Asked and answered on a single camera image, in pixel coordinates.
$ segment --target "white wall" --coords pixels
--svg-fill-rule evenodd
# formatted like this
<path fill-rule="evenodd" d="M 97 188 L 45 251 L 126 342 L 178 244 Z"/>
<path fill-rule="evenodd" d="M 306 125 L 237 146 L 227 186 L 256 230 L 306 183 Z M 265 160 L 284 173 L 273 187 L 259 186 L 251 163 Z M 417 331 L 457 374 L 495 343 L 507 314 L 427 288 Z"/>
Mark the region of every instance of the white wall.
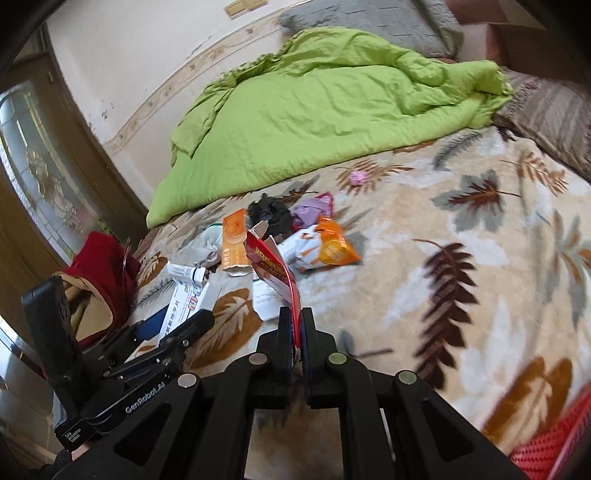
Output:
<path fill-rule="evenodd" d="M 148 124 L 125 148 L 112 151 L 109 142 L 129 127 L 142 104 L 188 61 L 232 32 L 302 0 L 268 0 L 268 5 L 234 20 L 224 11 L 230 2 L 67 0 L 47 22 L 74 100 L 145 205 L 170 168 L 170 133 L 200 90 L 193 89 L 190 97 L 185 90 L 182 99 L 172 102 L 174 108 L 167 105 L 157 114 L 150 113 Z M 237 64 L 226 62 L 226 69 L 254 60 L 253 55 L 241 57 Z"/>
<path fill-rule="evenodd" d="M 100 142 L 215 39 L 296 1 L 230 20 L 229 0 L 67 0 L 48 20 L 72 95 Z"/>

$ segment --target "paper packaging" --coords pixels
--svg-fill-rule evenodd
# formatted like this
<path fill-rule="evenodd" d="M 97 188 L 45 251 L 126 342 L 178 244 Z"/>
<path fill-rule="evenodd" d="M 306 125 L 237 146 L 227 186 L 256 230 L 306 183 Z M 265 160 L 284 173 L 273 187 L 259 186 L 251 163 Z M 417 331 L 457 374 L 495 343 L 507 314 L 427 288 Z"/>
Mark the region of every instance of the paper packaging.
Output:
<path fill-rule="evenodd" d="M 246 256 L 246 210 L 240 209 L 224 218 L 222 222 L 222 270 L 233 277 L 252 271 Z"/>
<path fill-rule="evenodd" d="M 205 279 L 206 269 L 203 267 L 185 267 L 169 262 L 167 271 L 174 278 L 176 286 L 158 334 L 158 341 L 199 310 L 213 310 L 222 289 L 218 282 Z"/>
<path fill-rule="evenodd" d="M 327 265 L 348 265 L 361 259 L 332 219 L 318 217 L 318 225 L 304 228 L 292 235 L 295 240 L 286 249 L 301 271 Z"/>
<path fill-rule="evenodd" d="M 275 320 L 279 316 L 279 309 L 288 307 L 289 303 L 255 272 L 252 273 L 252 280 L 252 308 L 263 322 Z"/>
<path fill-rule="evenodd" d="M 297 290 L 293 274 L 281 257 L 273 237 L 270 236 L 263 241 L 260 236 L 262 236 L 260 224 L 255 225 L 246 233 L 246 241 L 244 242 L 246 254 L 252 261 L 252 268 L 258 277 L 289 302 L 294 343 L 296 348 L 300 348 L 300 292 Z"/>

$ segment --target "wooden door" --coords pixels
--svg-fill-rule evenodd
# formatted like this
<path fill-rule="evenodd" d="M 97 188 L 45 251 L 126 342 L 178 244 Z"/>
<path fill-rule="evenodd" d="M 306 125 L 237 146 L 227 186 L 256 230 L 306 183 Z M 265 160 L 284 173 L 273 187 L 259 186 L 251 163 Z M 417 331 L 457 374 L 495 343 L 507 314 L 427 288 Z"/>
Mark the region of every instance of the wooden door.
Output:
<path fill-rule="evenodd" d="M 63 269 L 91 230 L 132 248 L 147 233 L 145 207 L 60 79 L 45 52 L 0 82 L 0 315 L 30 345 L 20 300 L 27 290 Z"/>

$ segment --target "gray pillow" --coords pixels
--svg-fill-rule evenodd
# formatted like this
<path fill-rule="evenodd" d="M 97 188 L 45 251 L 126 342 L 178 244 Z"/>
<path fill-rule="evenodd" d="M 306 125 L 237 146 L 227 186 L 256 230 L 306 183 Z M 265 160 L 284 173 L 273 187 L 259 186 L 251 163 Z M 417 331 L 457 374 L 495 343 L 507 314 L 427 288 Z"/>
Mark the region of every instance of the gray pillow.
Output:
<path fill-rule="evenodd" d="M 504 69 L 515 93 L 492 122 L 529 138 L 591 183 L 591 95 L 585 87 Z"/>
<path fill-rule="evenodd" d="M 292 34 L 310 27 L 357 28 L 426 57 L 452 59 L 464 38 L 444 0 L 311 0 L 279 21 Z"/>

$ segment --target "bed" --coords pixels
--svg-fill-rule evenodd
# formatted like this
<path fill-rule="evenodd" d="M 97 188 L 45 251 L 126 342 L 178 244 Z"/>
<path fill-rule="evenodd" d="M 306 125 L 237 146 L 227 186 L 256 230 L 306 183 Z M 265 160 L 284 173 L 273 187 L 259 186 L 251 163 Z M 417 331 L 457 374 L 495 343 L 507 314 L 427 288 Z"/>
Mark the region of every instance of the bed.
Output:
<path fill-rule="evenodd" d="M 532 81 L 518 87 L 529 92 Z M 166 263 L 200 261 L 209 225 L 263 193 L 294 207 L 330 192 L 362 261 L 297 274 L 318 329 L 368 368 L 417 371 L 510 454 L 548 432 L 591 379 L 591 186 L 584 166 L 579 175 L 543 139 L 513 133 L 511 114 L 499 126 L 355 158 L 176 216 L 136 252 L 131 321 L 168 305 Z M 353 171 L 368 182 L 351 185 Z M 277 327 L 254 311 L 249 275 L 213 275 L 222 284 L 216 323 L 187 353 L 186 370 L 201 376 Z M 289 410 L 255 415 L 245 476 L 340 478 L 338 412 L 310 410 L 301 372 L 293 375 Z"/>

